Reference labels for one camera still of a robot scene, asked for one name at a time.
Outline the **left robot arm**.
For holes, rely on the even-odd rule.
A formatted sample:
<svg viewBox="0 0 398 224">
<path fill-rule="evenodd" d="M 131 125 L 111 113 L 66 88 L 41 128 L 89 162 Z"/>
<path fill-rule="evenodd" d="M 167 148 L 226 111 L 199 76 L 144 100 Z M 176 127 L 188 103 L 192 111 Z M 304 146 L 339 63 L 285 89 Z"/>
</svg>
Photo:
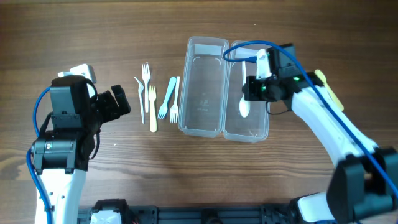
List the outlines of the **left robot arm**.
<svg viewBox="0 0 398 224">
<path fill-rule="evenodd" d="M 84 76 L 52 80 L 46 89 L 52 111 L 27 152 L 37 188 L 36 223 L 76 223 L 89 161 L 95 157 L 104 123 L 128 114 L 131 107 L 120 85 L 89 94 Z"/>
</svg>

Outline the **tall white fork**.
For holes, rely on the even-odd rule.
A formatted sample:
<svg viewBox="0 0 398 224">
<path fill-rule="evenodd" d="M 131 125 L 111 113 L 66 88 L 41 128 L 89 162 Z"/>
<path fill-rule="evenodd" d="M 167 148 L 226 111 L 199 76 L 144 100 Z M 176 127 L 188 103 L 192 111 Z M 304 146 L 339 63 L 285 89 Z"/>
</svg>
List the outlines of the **tall white fork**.
<svg viewBox="0 0 398 224">
<path fill-rule="evenodd" d="M 145 100 L 145 112 L 149 112 L 149 81 L 150 81 L 150 67 L 146 62 L 142 64 L 142 79 L 144 81 L 144 100 Z"/>
</svg>

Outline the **yellow fork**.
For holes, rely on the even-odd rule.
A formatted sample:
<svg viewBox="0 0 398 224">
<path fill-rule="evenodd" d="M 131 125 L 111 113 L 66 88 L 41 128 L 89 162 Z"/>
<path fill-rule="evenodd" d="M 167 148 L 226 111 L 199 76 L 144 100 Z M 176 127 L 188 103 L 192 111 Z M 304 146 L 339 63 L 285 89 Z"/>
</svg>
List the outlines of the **yellow fork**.
<svg viewBox="0 0 398 224">
<path fill-rule="evenodd" d="M 155 101 L 157 95 L 154 85 L 149 86 L 149 102 L 150 102 L 150 131 L 156 132 L 157 131 L 157 116 L 155 112 Z"/>
</svg>

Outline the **light blue fork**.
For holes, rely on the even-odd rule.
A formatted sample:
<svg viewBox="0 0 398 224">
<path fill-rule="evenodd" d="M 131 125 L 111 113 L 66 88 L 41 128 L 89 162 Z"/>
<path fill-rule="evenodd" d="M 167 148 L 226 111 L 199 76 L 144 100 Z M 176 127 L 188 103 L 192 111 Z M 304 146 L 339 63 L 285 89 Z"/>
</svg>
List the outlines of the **light blue fork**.
<svg viewBox="0 0 398 224">
<path fill-rule="evenodd" d="M 169 108 L 169 100 L 170 100 L 172 92 L 175 88 L 176 82 L 177 82 L 177 79 L 175 77 L 170 78 L 169 84 L 167 86 L 167 90 L 165 93 L 164 101 L 159 108 L 158 117 L 157 117 L 158 119 L 164 119 L 166 117 L 166 114 L 167 114 L 168 108 Z"/>
</svg>

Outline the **yellow-green spoon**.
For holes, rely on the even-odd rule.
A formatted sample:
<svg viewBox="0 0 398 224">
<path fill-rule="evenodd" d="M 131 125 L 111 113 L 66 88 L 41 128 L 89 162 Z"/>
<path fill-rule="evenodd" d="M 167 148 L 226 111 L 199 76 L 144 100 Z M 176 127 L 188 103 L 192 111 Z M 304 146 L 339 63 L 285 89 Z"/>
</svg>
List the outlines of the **yellow-green spoon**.
<svg viewBox="0 0 398 224">
<path fill-rule="evenodd" d="M 338 99 L 338 97 L 335 95 L 334 91 L 330 88 L 329 84 L 327 83 L 326 76 L 323 74 L 323 72 L 321 70 L 317 69 L 314 71 L 314 73 L 323 82 L 324 87 L 327 89 L 331 99 L 336 104 L 336 106 L 340 109 L 340 111 L 343 111 L 344 110 L 343 104 Z"/>
</svg>

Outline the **white spoon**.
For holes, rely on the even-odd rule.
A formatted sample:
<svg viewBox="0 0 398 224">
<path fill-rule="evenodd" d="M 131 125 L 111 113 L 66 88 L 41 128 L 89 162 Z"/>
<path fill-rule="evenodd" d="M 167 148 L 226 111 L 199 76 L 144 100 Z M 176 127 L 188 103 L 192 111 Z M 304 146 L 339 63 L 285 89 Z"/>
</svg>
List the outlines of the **white spoon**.
<svg viewBox="0 0 398 224">
<path fill-rule="evenodd" d="M 243 78 L 243 86 L 246 84 L 246 62 L 242 62 L 242 78 Z M 244 98 L 244 94 L 239 101 L 239 112 L 243 118 L 246 118 L 250 112 L 250 102 L 246 101 Z"/>
</svg>

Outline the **cream white fork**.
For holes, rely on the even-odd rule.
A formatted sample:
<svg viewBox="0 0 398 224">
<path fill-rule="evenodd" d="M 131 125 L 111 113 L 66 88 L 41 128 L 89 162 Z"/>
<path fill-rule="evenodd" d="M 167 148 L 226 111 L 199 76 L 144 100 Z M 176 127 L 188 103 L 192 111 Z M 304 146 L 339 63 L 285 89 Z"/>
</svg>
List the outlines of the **cream white fork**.
<svg viewBox="0 0 398 224">
<path fill-rule="evenodd" d="M 180 77 L 176 77 L 174 103 L 170 109 L 170 122 L 177 123 L 178 121 L 178 94 L 180 88 Z"/>
</svg>

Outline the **bent white fork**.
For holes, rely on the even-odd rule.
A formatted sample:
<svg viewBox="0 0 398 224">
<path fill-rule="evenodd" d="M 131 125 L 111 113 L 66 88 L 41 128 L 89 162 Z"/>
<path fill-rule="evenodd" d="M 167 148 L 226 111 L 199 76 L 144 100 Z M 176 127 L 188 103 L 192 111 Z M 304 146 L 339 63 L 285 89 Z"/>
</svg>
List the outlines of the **bent white fork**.
<svg viewBox="0 0 398 224">
<path fill-rule="evenodd" d="M 139 102 L 140 102 L 140 110 L 141 110 L 141 121 L 142 124 L 145 124 L 145 118 L 144 118 L 144 102 L 142 99 L 142 93 L 144 91 L 144 85 L 141 83 L 141 81 L 137 78 L 134 77 L 134 79 L 137 81 L 139 88 L 138 88 L 138 95 L 139 95 Z"/>
</svg>

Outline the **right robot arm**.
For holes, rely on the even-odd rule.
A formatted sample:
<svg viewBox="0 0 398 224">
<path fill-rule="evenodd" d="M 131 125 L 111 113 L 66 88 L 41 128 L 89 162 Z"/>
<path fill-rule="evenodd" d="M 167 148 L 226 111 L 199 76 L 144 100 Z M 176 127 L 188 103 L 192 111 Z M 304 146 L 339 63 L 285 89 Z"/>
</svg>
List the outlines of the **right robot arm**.
<svg viewBox="0 0 398 224">
<path fill-rule="evenodd" d="M 345 116 L 320 71 L 306 72 L 292 44 L 257 44 L 256 53 L 233 58 L 257 66 L 242 87 L 244 98 L 283 101 L 313 131 L 335 167 L 326 191 L 290 202 L 290 222 L 359 223 L 396 210 L 397 151 L 378 147 Z"/>
</svg>

